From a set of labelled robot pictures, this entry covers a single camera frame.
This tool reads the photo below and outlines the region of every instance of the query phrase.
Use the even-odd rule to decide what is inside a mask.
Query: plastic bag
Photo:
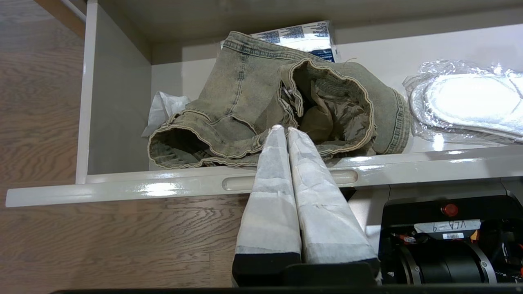
[[[149,137],[158,129],[169,117],[185,109],[191,100],[186,96],[178,97],[163,92],[154,94],[151,109],[149,110],[149,119],[147,127],[143,130],[142,137]]]
[[[523,141],[523,75],[473,62],[425,62],[403,82],[412,132],[425,140],[480,145]]]

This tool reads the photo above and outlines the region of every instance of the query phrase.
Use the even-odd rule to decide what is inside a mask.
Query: jeans waistband
[[[310,53],[258,40],[237,31],[229,33],[223,46],[234,51],[263,58],[289,60],[309,58],[315,62],[326,63],[325,60]]]

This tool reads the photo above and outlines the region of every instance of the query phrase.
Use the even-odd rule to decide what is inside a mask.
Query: white label
[[[478,230],[481,227],[480,220],[458,220],[417,223],[414,229],[418,233],[442,233],[465,230]]]
[[[463,233],[443,234],[443,240],[446,239],[463,239]]]

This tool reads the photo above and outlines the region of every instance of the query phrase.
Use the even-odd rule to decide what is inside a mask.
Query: wooden floor
[[[0,293],[230,286],[246,196],[5,208],[9,188],[74,183],[82,61],[32,0],[0,0]]]

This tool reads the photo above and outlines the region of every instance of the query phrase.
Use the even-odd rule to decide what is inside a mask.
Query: white cabinet
[[[158,170],[140,137],[156,91],[197,99],[230,30],[329,19],[343,60],[405,94],[424,61],[463,59],[523,71],[517,0],[90,0],[76,185],[8,191],[7,206],[248,193],[254,168]],[[403,154],[329,162],[340,187],[523,176],[523,146],[411,138]]]

